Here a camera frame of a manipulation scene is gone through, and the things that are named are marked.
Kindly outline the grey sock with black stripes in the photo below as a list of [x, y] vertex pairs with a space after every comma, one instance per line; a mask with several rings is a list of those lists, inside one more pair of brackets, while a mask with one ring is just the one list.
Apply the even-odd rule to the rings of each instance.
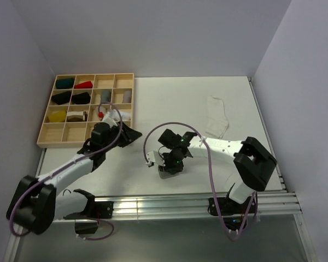
[[180, 169], [172, 166], [158, 166], [158, 172], [161, 179], [175, 177], [180, 173]]

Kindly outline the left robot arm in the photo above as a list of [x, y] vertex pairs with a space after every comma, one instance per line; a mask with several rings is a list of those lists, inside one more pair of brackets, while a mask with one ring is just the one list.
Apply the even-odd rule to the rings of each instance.
[[98, 169], [108, 151], [115, 147], [124, 148], [141, 136], [141, 132], [122, 122], [97, 123], [82, 148], [66, 164], [41, 176], [24, 176], [18, 183], [6, 214], [11, 233], [17, 237], [24, 236], [14, 230], [17, 224], [27, 233], [40, 235], [53, 221], [65, 216], [93, 216], [96, 210], [93, 194], [82, 189], [76, 189], [67, 196], [60, 196], [60, 193], [76, 180]]

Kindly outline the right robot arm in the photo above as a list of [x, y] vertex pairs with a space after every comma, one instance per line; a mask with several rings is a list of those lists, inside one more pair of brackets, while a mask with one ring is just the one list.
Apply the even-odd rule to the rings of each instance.
[[157, 164], [162, 179], [183, 171], [183, 159], [207, 158], [235, 165], [240, 180], [230, 189], [226, 208], [233, 213], [239, 212], [254, 192], [263, 192], [273, 174], [277, 161], [268, 150], [254, 137], [244, 141], [227, 141], [199, 136], [196, 132], [184, 135], [166, 129], [158, 142], [169, 152], [147, 153], [150, 165]]

